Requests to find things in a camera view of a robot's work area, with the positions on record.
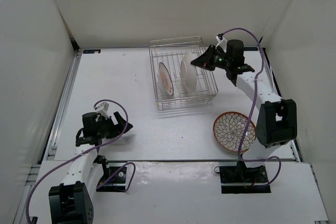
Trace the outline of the white plate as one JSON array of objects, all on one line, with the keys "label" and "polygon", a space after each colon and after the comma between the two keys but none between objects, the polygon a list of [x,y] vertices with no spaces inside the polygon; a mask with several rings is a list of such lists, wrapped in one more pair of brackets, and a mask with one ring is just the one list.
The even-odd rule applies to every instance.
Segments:
[{"label": "white plate", "polygon": [[190,62],[194,60],[194,55],[187,52],[180,64],[180,74],[183,87],[190,93],[196,91],[197,86],[197,70]]}]

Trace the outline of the flower patterned plate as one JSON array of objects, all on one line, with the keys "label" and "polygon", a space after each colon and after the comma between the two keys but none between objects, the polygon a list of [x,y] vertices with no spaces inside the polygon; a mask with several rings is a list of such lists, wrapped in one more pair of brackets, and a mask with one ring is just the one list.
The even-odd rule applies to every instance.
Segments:
[{"label": "flower patterned plate", "polygon": [[[238,152],[248,117],[239,112],[225,112],[213,124],[213,134],[217,143],[230,152]],[[256,127],[250,122],[244,137],[241,152],[246,152],[256,139]]]}]

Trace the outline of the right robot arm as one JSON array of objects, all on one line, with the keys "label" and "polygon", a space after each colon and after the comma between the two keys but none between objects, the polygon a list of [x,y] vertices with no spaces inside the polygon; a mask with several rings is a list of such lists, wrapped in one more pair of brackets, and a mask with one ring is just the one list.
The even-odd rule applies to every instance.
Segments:
[{"label": "right robot arm", "polygon": [[226,51],[210,45],[191,64],[210,71],[224,69],[227,78],[252,100],[252,108],[259,111],[256,140],[239,155],[243,164],[236,168],[236,177],[247,182],[254,177],[254,168],[263,166],[276,149],[297,137],[297,105],[273,93],[258,79],[254,69],[245,63],[244,51],[243,42],[233,39],[227,42]]}]

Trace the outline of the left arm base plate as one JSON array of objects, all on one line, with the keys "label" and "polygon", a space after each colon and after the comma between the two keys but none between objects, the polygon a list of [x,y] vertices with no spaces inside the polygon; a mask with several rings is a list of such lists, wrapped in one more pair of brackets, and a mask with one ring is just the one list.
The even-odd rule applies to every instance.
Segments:
[{"label": "left arm base plate", "polygon": [[[122,163],[109,163],[107,175],[103,175],[99,180],[97,186],[100,186],[105,182],[110,175],[117,171],[122,166]],[[118,171],[115,176],[110,178],[108,182],[97,189],[98,192],[108,192],[108,193],[123,193],[126,189],[126,179],[127,179],[127,167]]]}]

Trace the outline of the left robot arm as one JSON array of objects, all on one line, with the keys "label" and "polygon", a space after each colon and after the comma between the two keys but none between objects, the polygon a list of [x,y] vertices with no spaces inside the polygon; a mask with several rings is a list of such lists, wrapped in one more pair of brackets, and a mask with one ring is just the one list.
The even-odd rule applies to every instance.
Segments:
[{"label": "left robot arm", "polygon": [[132,129],[114,112],[117,121],[105,112],[90,112],[82,116],[83,127],[76,134],[76,160],[58,186],[48,193],[52,223],[93,223],[92,197],[97,190],[112,187],[115,176],[125,175],[125,166],[110,167],[105,156],[99,154],[103,140],[110,140]]}]

